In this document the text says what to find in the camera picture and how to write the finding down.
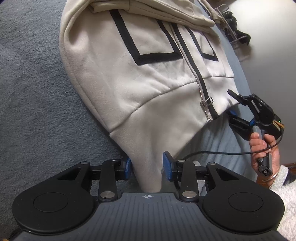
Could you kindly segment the person right hand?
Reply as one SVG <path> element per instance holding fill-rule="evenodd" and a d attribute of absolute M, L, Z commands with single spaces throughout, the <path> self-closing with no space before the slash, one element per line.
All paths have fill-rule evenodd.
<path fill-rule="evenodd" d="M 259 133 L 252 133 L 249 139 L 249 146 L 250 150 L 252 152 L 260 151 L 268 146 L 273 146 L 276 144 L 276 140 L 274 136 L 265 134 L 264 138 L 261 138 Z M 270 177 L 265 177 L 258 171 L 258 159 L 264 158 L 265 156 L 268 156 L 268 154 L 271 153 L 272 157 L 272 170 L 273 174 Z M 265 150 L 260 153 L 254 153 L 251 155 L 251 166 L 254 169 L 254 171 L 257 173 L 258 178 L 263 181 L 267 185 L 267 187 L 270 187 L 272 183 L 274 182 L 276 175 L 280 171 L 280 149 L 278 146 L 273 147 L 272 149 Z"/>

